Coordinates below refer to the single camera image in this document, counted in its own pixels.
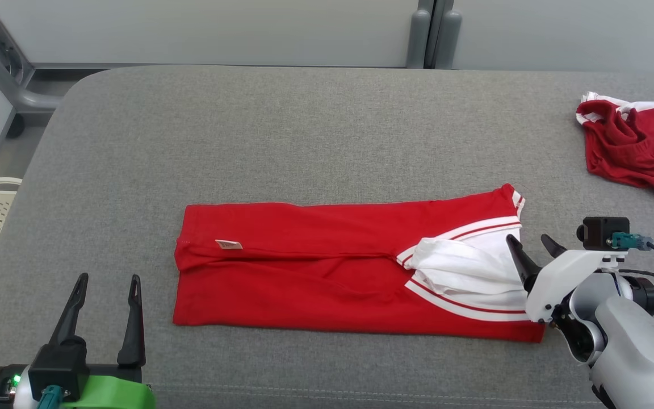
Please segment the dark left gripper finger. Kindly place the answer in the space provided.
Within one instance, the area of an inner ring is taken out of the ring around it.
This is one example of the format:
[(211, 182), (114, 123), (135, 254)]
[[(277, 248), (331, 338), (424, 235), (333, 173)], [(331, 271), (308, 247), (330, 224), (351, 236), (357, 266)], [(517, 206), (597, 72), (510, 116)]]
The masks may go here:
[(147, 362), (140, 277), (133, 274), (129, 286), (129, 317), (123, 344), (117, 355), (119, 368), (141, 368)]
[(54, 346), (62, 345), (65, 341), (73, 339), (76, 335), (76, 324), (81, 308), (86, 299), (89, 274), (82, 273), (75, 282), (69, 295), (62, 314), (58, 319), (49, 344)]

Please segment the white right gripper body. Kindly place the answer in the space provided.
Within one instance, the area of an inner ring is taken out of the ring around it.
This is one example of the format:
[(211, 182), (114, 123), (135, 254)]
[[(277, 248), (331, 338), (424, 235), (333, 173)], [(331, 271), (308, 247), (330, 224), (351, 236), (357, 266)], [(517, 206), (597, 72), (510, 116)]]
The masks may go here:
[(616, 269), (628, 255), (628, 250), (589, 251), (588, 249), (569, 249), (542, 267), (529, 291), (525, 303), (525, 313), (530, 321), (550, 322), (555, 305), (561, 303), (566, 295), (576, 290), (585, 279), (598, 269)]

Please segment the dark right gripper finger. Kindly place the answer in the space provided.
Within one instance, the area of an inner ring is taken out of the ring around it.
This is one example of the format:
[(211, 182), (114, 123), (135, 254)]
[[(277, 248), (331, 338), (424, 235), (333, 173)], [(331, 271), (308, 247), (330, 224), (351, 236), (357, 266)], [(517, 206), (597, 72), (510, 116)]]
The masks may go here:
[(542, 235), (542, 244), (552, 258), (558, 258), (561, 254), (565, 253), (567, 249), (561, 244), (557, 243), (553, 238), (548, 235)]
[(530, 256), (525, 253), (523, 244), (514, 235), (506, 236), (506, 243), (509, 248), (517, 274), (523, 285), (523, 289), (530, 293), (534, 288), (536, 279), (542, 267), (538, 266)]

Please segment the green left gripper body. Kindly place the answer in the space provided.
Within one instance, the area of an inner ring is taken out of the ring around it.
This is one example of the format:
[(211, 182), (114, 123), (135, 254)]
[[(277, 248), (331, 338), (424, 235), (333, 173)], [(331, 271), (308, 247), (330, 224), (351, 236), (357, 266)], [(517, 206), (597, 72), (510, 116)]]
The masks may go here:
[(63, 402), (61, 408), (155, 408), (150, 386), (142, 383), (140, 368), (120, 368), (115, 364), (94, 364), (81, 397)]

